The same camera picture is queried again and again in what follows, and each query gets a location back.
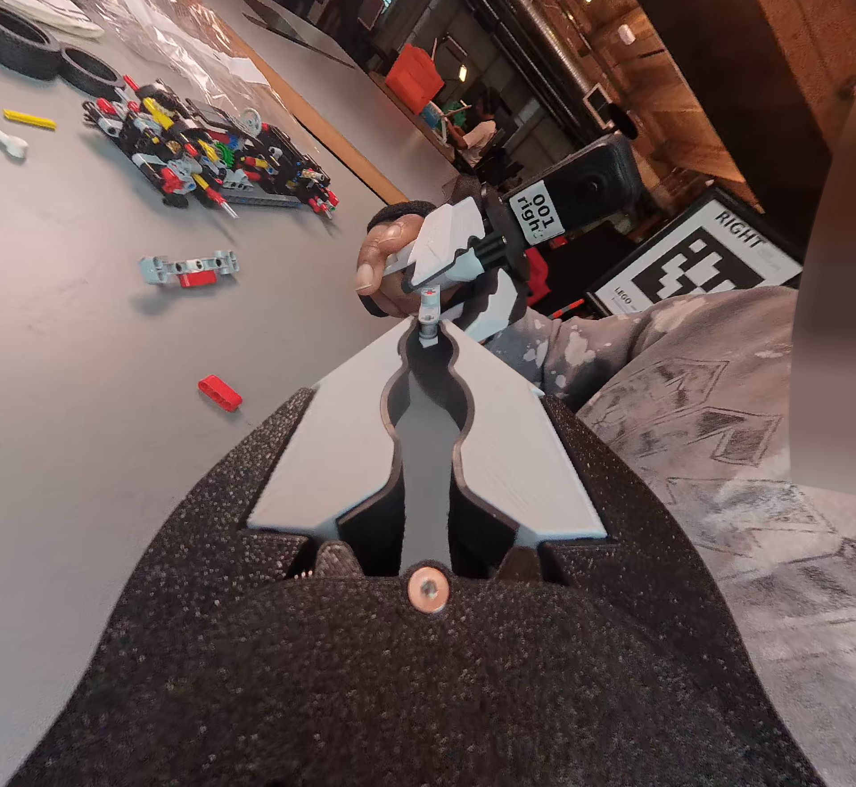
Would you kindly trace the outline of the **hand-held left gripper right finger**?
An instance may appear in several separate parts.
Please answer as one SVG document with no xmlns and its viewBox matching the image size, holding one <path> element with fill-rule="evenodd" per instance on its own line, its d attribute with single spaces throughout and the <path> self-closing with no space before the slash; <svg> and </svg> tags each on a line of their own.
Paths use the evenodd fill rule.
<svg viewBox="0 0 856 787">
<path fill-rule="evenodd" d="M 441 332 L 451 354 L 437 392 L 460 430 L 448 516 L 455 574 L 489 578 L 520 547 L 606 541 L 541 389 L 454 324 Z"/>
</svg>

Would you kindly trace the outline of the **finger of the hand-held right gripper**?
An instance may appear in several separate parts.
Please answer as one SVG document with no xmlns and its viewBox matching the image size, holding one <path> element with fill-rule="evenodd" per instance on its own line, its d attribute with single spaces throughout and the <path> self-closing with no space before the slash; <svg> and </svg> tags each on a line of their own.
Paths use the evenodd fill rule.
<svg viewBox="0 0 856 787">
<path fill-rule="evenodd" d="M 439 279 L 484 239 L 484 218 L 473 197 L 447 203 L 424 218 L 416 239 L 387 259 L 383 275 Z"/>
<path fill-rule="evenodd" d="M 453 247 L 412 245 L 408 253 L 408 285 L 411 291 L 447 287 L 476 280 L 486 271 L 479 253 L 487 258 L 493 245 Z"/>
</svg>

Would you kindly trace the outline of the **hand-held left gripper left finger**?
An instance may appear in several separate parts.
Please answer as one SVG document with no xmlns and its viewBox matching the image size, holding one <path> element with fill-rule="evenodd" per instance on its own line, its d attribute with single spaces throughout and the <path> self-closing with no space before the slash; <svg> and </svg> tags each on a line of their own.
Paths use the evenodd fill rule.
<svg viewBox="0 0 856 787">
<path fill-rule="evenodd" d="M 410 406 L 401 322 L 313 389 L 247 526 L 346 543 L 369 577 L 401 569 L 405 488 L 396 425 Z"/>
</svg>

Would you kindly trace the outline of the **small grey brick connector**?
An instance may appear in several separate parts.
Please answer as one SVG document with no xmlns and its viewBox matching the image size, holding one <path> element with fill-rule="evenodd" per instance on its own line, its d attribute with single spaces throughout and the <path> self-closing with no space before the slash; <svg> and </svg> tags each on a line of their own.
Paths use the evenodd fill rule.
<svg viewBox="0 0 856 787">
<path fill-rule="evenodd" d="M 420 306 L 417 314 L 419 340 L 427 348 L 438 343 L 439 323 L 442 315 L 442 296 L 438 285 L 420 290 Z"/>
</svg>

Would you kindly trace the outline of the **person's right forearm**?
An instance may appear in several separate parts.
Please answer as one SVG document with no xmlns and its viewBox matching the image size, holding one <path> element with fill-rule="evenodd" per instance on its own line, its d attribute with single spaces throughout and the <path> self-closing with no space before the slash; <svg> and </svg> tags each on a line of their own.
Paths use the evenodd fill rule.
<svg viewBox="0 0 856 787">
<path fill-rule="evenodd" d="M 551 321 L 527 311 L 490 337 L 487 350 L 578 410 L 612 381 L 661 370 L 723 372 L 739 380 L 781 369 L 790 352 L 798 291 L 757 287 L 664 300 L 648 310 L 598 320 Z"/>
</svg>

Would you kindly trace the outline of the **person's right hand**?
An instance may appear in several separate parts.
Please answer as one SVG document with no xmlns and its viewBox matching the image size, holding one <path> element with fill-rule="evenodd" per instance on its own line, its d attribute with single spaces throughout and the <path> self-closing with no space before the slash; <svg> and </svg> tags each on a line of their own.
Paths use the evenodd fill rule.
<svg viewBox="0 0 856 787">
<path fill-rule="evenodd" d="M 420 309 L 420 297 L 403 290 L 404 275 L 396 271 L 385 275 L 388 259 L 419 236 L 424 218 L 401 215 L 391 222 L 373 226 L 359 249 L 355 275 L 356 292 L 367 311 L 376 317 L 406 318 Z"/>
</svg>

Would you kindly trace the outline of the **red brick beam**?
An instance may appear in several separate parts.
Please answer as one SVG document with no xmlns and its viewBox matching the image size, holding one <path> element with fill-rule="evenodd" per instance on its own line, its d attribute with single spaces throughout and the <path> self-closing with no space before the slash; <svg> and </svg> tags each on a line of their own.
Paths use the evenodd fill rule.
<svg viewBox="0 0 856 787">
<path fill-rule="evenodd" d="M 243 403 L 243 397 L 217 375 L 207 375 L 198 381 L 197 387 L 212 403 L 229 413 L 236 412 Z"/>
</svg>

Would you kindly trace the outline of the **framed black-and-white marker poster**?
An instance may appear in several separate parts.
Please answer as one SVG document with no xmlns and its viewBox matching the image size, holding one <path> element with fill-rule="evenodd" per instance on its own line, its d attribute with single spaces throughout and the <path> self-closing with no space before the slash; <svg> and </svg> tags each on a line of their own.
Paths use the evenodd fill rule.
<svg viewBox="0 0 856 787">
<path fill-rule="evenodd" d="M 667 226 L 598 278 L 585 294 L 602 316 L 667 299 L 755 287 L 797 287 L 805 252 L 763 215 L 710 185 Z"/>
</svg>

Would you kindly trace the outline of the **grey table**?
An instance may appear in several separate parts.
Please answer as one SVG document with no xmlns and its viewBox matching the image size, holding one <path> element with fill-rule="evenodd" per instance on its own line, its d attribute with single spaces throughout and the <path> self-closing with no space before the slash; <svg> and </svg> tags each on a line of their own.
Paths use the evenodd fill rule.
<svg viewBox="0 0 856 787">
<path fill-rule="evenodd" d="M 201 1 L 238 38 L 295 121 L 384 203 L 442 204 L 457 172 L 360 67 L 348 70 L 248 22 L 241 0 Z"/>
</svg>

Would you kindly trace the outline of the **orange crate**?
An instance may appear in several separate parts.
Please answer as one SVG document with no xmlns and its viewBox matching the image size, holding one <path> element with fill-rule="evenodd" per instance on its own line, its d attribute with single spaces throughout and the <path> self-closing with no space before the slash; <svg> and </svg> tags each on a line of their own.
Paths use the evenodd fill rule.
<svg viewBox="0 0 856 787">
<path fill-rule="evenodd" d="M 422 48 L 405 44 L 384 79 L 385 86 L 415 115 L 444 87 L 433 58 Z"/>
</svg>

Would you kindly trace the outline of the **person's patterned grey sweatshirt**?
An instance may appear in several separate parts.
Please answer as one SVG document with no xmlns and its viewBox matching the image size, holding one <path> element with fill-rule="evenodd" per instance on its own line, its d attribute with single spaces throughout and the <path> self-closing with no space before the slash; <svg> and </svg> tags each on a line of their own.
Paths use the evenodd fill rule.
<svg viewBox="0 0 856 787">
<path fill-rule="evenodd" d="M 686 531 L 776 710 L 829 785 L 854 785 L 854 497 L 791 479 L 790 356 L 604 360 L 583 418 Z"/>
</svg>

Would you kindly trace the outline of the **grey and red brick assembly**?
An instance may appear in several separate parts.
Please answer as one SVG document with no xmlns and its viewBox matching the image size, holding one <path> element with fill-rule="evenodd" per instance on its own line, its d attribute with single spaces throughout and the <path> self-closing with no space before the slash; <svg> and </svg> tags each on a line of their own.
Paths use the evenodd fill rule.
<svg viewBox="0 0 856 787">
<path fill-rule="evenodd" d="M 214 285 L 221 277 L 233 277 L 240 271 L 236 254 L 219 250 L 208 258 L 171 261 L 162 257 L 140 258 L 144 283 L 155 287 L 177 285 L 183 289 Z"/>
</svg>

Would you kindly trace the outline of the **dark flat sheet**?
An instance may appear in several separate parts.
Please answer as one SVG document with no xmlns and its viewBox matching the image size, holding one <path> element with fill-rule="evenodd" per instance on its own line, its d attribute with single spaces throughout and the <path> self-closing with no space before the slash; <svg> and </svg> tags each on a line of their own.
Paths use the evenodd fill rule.
<svg viewBox="0 0 856 787">
<path fill-rule="evenodd" d="M 248 22 L 348 70 L 358 70 L 355 61 L 333 38 L 295 13 L 278 6 L 271 0 L 241 1 L 247 8 L 243 17 Z"/>
</svg>

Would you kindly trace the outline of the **clear plastic bag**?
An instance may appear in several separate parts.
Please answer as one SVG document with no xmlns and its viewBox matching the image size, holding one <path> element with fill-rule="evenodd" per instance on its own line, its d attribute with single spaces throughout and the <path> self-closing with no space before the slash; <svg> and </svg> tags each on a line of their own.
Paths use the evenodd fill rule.
<svg viewBox="0 0 856 787">
<path fill-rule="evenodd" d="M 187 82 L 192 97 L 275 117 L 288 107 L 236 36 L 201 0 L 72 0 L 145 59 Z"/>
</svg>

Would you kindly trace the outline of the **black toy tire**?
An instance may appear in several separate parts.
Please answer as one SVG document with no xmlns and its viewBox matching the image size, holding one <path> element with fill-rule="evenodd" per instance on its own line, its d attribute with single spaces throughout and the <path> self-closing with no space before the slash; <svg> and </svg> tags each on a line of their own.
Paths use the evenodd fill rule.
<svg viewBox="0 0 856 787">
<path fill-rule="evenodd" d="M 6 6 L 1 7 L 1 65 L 43 81 L 59 75 L 59 42 L 42 26 Z"/>
<path fill-rule="evenodd" d="M 122 92 L 124 79 L 107 63 L 73 46 L 60 46 L 58 75 L 67 84 L 90 97 L 114 100 Z"/>
</svg>

